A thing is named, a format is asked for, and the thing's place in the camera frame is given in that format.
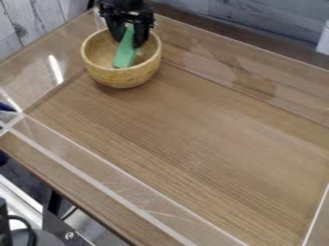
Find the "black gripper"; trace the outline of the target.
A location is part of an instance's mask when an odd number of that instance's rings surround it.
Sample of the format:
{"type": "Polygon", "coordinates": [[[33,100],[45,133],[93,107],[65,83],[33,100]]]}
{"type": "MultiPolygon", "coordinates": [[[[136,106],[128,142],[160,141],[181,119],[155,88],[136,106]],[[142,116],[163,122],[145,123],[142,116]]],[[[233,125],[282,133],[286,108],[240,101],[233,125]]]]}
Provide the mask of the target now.
{"type": "Polygon", "coordinates": [[[148,29],[153,27],[152,5],[144,0],[96,0],[96,4],[114,41],[121,41],[125,32],[124,23],[130,23],[133,47],[140,48],[148,40],[148,29]]]}

